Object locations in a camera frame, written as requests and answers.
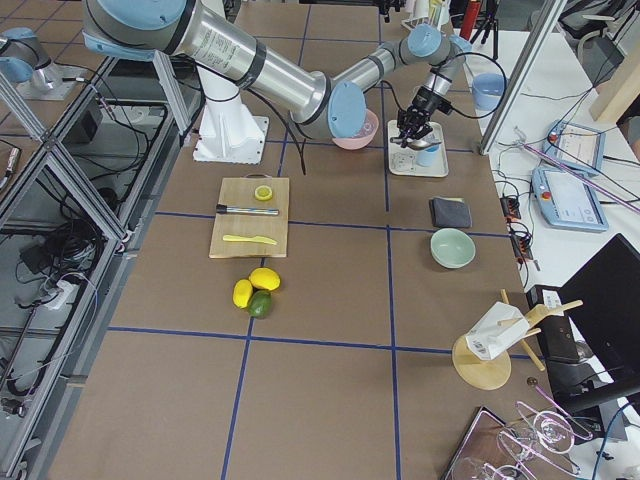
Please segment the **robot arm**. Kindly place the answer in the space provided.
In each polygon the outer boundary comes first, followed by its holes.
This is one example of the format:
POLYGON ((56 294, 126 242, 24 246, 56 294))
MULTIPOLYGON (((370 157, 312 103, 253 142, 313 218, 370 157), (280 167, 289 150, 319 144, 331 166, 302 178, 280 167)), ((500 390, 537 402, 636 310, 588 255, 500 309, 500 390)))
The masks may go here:
POLYGON ((60 83, 60 74, 37 35, 27 27, 1 33, 1 73, 14 84, 28 82, 47 92, 60 83))
POLYGON ((201 1, 86 1, 83 22, 88 49, 135 61, 149 61, 156 52, 185 55, 286 108, 309 139, 354 136, 365 120, 365 91, 402 66, 426 62, 431 71, 399 114, 391 139, 414 150, 428 147, 431 117, 447 109, 445 96, 471 49, 457 35, 420 24, 331 78, 305 71, 201 1))

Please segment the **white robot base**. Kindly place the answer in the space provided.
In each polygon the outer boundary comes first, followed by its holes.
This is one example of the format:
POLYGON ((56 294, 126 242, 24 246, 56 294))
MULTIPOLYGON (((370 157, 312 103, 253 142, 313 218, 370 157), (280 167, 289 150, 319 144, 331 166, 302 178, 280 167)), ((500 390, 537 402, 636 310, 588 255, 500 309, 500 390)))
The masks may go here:
POLYGON ((261 162, 269 118, 254 116, 232 82, 198 66, 206 100, 193 158, 197 162, 261 162))

